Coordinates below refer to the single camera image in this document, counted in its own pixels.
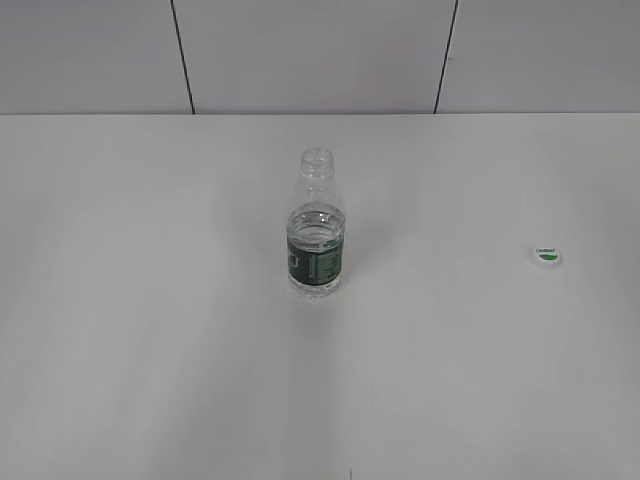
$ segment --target bottle opening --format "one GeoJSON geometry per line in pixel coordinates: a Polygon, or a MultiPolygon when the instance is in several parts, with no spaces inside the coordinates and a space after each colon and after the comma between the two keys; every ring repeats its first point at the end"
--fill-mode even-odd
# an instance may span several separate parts
{"type": "Polygon", "coordinates": [[[333,154],[326,148],[305,150],[300,161],[300,172],[309,178],[331,178],[333,176],[333,154]]]}

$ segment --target panel seam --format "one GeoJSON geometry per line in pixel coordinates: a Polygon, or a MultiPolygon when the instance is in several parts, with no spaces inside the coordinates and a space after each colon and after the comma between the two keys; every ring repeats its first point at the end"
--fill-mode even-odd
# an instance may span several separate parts
{"type": "Polygon", "coordinates": [[[440,82],[438,83],[438,94],[436,95],[436,104],[433,107],[434,115],[438,113],[438,107],[440,106],[440,95],[442,94],[444,74],[447,70],[447,63],[449,61],[449,50],[451,49],[451,40],[453,38],[453,27],[456,24],[457,16],[458,16],[458,0],[456,0],[456,3],[453,6],[453,15],[451,16],[451,26],[449,27],[449,38],[447,38],[447,48],[444,51],[444,61],[442,62],[442,72],[440,73],[440,82]]]}
{"type": "Polygon", "coordinates": [[[176,29],[176,37],[178,38],[178,48],[180,50],[180,60],[182,62],[182,72],[184,74],[184,81],[187,85],[187,94],[189,95],[189,106],[191,107],[191,115],[196,114],[196,109],[193,104],[193,94],[191,93],[191,82],[189,81],[189,71],[187,70],[187,62],[184,56],[184,48],[182,46],[182,36],[180,35],[180,26],[178,25],[178,15],[176,13],[176,5],[174,0],[169,0],[171,4],[171,13],[173,14],[173,25],[176,29]]]}

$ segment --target white wall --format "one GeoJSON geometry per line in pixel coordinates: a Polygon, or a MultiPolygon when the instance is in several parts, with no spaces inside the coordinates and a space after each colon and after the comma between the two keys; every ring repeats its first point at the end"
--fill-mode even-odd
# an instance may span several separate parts
{"type": "Polygon", "coordinates": [[[432,112],[453,0],[179,0],[196,111],[432,112]]]}
{"type": "Polygon", "coordinates": [[[0,113],[187,113],[166,0],[2,0],[0,113]]]}
{"type": "Polygon", "coordinates": [[[461,0],[440,112],[640,111],[637,0],[461,0]]]}
{"type": "MultiPolygon", "coordinates": [[[[175,0],[197,113],[431,112],[455,0],[175,0]]],[[[640,111],[640,2],[460,0],[439,112],[640,111]]],[[[0,2],[0,114],[188,113],[170,0],[0,2]]]]}

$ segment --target white bottle cap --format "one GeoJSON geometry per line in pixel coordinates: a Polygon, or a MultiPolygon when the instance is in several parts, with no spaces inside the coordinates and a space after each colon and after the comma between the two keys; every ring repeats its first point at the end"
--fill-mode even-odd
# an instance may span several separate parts
{"type": "Polygon", "coordinates": [[[536,263],[546,268],[556,268],[562,263],[562,255],[557,248],[534,248],[533,258],[536,263]]]}

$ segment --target white surface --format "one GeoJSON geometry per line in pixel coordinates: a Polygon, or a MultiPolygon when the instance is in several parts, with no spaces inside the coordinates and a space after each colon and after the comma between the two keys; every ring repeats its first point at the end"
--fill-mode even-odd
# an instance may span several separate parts
{"type": "Polygon", "coordinates": [[[432,112],[454,0],[181,0],[198,113],[432,112]]]}
{"type": "Polygon", "coordinates": [[[636,480],[638,131],[0,118],[0,478],[636,480]],[[317,303],[285,271],[309,145],[349,212],[317,303]]]}
{"type": "Polygon", "coordinates": [[[2,0],[0,113],[187,113],[169,0],[2,0]]]}
{"type": "Polygon", "coordinates": [[[640,2],[461,1],[440,112],[640,111],[640,2]]]}

